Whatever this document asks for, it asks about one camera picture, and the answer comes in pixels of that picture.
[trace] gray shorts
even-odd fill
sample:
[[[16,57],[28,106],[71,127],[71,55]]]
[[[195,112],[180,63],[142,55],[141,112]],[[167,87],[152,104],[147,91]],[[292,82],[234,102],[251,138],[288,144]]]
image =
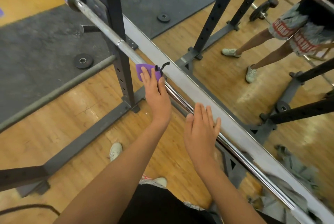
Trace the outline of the gray shorts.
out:
[[[279,17],[268,28],[269,32],[279,40],[288,40],[298,56],[313,54],[320,44],[331,41],[334,31],[325,30],[308,21],[307,15],[301,15],[297,8],[299,3]]]

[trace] shoe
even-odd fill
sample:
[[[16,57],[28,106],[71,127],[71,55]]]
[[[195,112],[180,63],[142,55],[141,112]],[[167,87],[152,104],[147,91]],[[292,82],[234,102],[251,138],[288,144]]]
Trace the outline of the shoe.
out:
[[[231,56],[231,57],[236,57],[236,58],[239,58],[241,56],[241,54],[236,55],[236,49],[222,49],[221,53],[225,56]]]
[[[252,83],[255,79],[256,79],[256,69],[251,69],[251,66],[250,65],[248,68],[247,68],[247,74],[246,74],[246,81],[248,83]]]
[[[161,184],[165,188],[167,187],[167,180],[164,177],[159,177],[157,179],[154,179],[153,181],[158,183],[158,184]]]
[[[110,162],[114,161],[122,152],[122,145],[118,142],[114,143],[109,152]]]

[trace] black shirt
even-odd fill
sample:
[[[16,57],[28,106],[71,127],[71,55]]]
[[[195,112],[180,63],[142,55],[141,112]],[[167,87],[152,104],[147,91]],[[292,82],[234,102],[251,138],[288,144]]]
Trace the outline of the black shirt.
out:
[[[308,15],[308,20],[313,24],[334,31],[334,14],[314,0],[301,0],[297,11],[302,15]]]
[[[216,224],[211,214],[184,205],[169,190],[139,184],[119,224]]]

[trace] person's left hand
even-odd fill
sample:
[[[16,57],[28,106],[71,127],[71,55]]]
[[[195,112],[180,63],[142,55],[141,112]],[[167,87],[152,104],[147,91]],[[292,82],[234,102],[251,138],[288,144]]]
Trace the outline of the person's left hand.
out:
[[[165,79],[161,77],[159,82],[155,77],[155,70],[152,68],[150,77],[147,69],[142,67],[140,74],[145,86],[145,99],[153,114],[153,121],[167,126],[172,114],[172,104],[165,88]]]

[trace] forearm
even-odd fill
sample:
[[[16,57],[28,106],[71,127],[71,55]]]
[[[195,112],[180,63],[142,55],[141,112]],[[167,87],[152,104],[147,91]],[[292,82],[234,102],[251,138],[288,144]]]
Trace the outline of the forearm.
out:
[[[167,125],[153,121],[62,212],[56,224],[117,223]]]
[[[225,224],[265,224],[260,215],[228,180],[217,162],[210,159],[196,170],[217,204]]]

